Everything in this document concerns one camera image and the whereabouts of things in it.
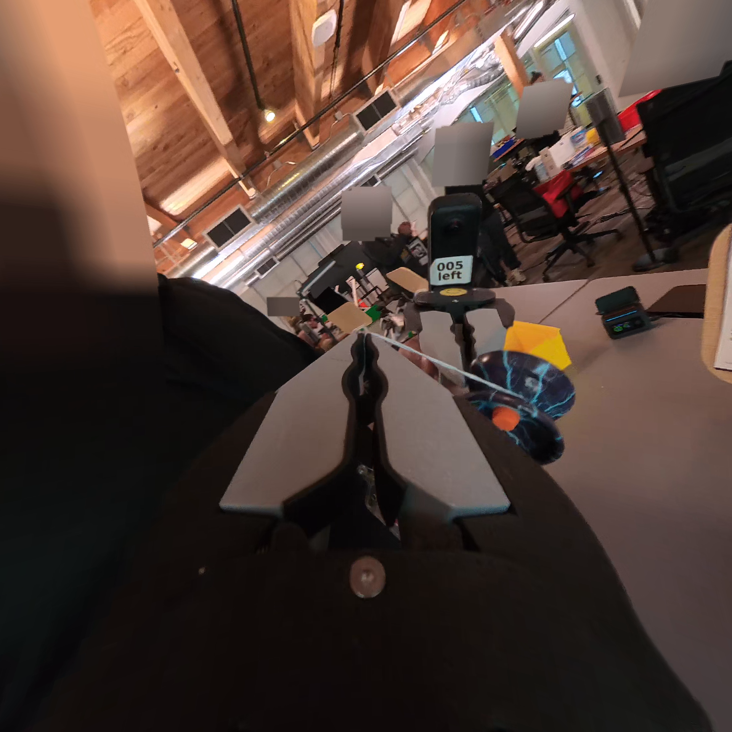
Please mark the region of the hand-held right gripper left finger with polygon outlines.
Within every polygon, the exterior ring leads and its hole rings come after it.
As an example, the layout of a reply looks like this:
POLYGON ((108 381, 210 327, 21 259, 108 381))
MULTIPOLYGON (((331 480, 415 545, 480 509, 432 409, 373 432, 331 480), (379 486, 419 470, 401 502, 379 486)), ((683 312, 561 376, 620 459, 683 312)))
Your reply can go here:
POLYGON ((251 516, 339 516, 356 489, 364 333, 278 389, 220 499, 251 516))

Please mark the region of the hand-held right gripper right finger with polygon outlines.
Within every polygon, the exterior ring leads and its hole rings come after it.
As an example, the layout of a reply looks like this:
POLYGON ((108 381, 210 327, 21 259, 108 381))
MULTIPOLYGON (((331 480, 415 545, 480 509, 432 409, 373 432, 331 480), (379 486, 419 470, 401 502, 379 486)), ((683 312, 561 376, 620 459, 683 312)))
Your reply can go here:
POLYGON ((376 427, 388 476, 384 517, 504 514, 510 501, 453 395, 385 339, 364 339, 379 387, 376 427))

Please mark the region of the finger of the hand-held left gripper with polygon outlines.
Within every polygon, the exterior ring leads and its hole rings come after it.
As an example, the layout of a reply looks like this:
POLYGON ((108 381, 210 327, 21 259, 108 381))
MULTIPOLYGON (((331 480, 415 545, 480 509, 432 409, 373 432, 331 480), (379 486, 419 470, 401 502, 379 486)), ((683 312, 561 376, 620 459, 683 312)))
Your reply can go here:
POLYGON ((512 326, 511 310, 506 316, 499 308, 486 307, 466 313, 466 371, 486 353, 504 349, 508 328, 512 326))
POLYGON ((453 317, 437 310, 420 313, 422 352, 434 364, 441 382, 453 389, 463 389, 462 351, 453 332, 453 317))

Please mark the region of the dark marbled yoyo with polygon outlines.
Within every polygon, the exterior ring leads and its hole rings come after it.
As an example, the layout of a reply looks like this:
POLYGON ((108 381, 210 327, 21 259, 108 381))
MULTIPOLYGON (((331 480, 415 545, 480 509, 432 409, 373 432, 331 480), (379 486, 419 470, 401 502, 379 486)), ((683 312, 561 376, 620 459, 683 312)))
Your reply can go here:
POLYGON ((565 373, 537 356, 494 351, 470 365, 466 399, 541 465, 564 452, 557 422, 575 404, 576 391, 565 373))

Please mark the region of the tan wooden panel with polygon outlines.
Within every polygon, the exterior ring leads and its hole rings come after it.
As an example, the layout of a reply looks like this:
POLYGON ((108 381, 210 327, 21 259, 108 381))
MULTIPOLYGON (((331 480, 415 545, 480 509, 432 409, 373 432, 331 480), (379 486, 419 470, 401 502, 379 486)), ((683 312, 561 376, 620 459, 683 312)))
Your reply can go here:
POLYGON ((399 291, 406 293, 407 297, 413 297, 416 294, 429 291, 430 285, 428 281, 406 267, 399 267, 387 272, 385 275, 387 281, 398 288, 399 291))
POLYGON ((343 333, 352 333, 368 328, 372 319, 362 308, 352 302, 345 302, 327 314, 329 322, 334 324, 343 333))

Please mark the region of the black chair with red cloth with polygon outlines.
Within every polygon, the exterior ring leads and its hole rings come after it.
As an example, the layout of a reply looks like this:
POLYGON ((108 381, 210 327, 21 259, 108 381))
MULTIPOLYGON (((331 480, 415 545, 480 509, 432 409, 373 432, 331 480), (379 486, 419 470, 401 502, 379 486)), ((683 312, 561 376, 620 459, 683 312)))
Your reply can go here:
POLYGON ((587 245, 606 236, 622 238, 617 228, 591 231, 591 222, 582 210, 608 189, 584 189, 572 174, 558 188, 542 194, 520 174, 514 174, 488 188, 488 195, 510 217, 521 241, 525 244, 559 239, 559 243, 544 257, 542 280, 551 281, 551 272, 559 259, 567 253, 581 256, 586 266, 595 266, 587 245))

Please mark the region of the small black digital timer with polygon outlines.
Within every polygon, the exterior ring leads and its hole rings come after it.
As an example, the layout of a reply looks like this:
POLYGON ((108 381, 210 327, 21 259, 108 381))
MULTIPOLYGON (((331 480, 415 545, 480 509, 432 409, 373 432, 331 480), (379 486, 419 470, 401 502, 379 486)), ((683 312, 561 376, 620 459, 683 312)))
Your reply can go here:
POLYGON ((653 327, 651 317, 633 286, 599 297, 595 305, 602 326, 611 340, 620 340, 631 334, 646 332, 653 327))

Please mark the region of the black speaker on stand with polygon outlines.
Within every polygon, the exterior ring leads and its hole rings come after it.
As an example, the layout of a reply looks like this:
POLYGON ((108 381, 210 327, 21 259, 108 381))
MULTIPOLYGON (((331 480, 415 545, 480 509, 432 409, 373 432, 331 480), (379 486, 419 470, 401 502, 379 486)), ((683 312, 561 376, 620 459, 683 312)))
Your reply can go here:
POLYGON ((625 133, 618 120, 617 110, 613 103, 611 93, 609 93, 607 88, 604 88, 592 94, 586 101, 586 107, 594 129, 598 133, 599 140, 605 147, 605 153, 610 161, 611 168, 616 175, 618 188, 627 204, 627 212, 632 216, 632 220, 636 225, 640 240, 644 246, 645 253, 632 265, 633 271, 636 273, 644 273, 656 270, 667 264, 675 263, 679 258, 677 249, 674 247, 654 247, 630 194, 626 178, 624 177, 613 148, 614 145, 622 144, 625 141, 625 133))

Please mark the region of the dark flat pad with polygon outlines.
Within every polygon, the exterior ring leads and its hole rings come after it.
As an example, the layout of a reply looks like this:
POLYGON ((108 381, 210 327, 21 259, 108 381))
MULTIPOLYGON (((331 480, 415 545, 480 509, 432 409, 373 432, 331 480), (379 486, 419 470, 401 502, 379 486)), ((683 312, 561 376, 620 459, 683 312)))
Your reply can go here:
POLYGON ((692 318, 703 319, 706 301, 706 285, 683 285, 670 289, 653 305, 646 308, 652 319, 692 318))

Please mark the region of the person's black hoodie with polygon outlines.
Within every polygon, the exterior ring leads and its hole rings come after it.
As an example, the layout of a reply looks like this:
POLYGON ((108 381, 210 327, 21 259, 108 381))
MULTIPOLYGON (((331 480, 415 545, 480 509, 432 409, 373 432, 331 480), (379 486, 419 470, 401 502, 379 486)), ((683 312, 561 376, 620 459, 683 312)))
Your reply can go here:
POLYGON ((158 291, 18 298, 2 326, 2 730, 33 724, 160 501, 239 418, 182 426, 158 291))

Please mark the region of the silver ceiling duct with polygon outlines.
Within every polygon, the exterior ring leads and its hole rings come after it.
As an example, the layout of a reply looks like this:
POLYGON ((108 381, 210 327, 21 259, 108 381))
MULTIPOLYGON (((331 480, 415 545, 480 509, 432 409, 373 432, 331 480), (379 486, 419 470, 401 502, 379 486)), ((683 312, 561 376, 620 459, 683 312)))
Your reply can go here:
POLYGON ((223 259, 242 247, 244 252, 267 249, 285 238, 308 215, 315 211, 325 196, 338 194, 369 165, 381 150, 404 135, 395 133, 397 112, 364 130, 360 117, 349 114, 343 128, 329 137, 316 151, 297 163, 288 174, 267 188, 242 210, 249 224, 216 244, 198 244, 180 263, 167 272, 168 278, 200 277, 223 259))

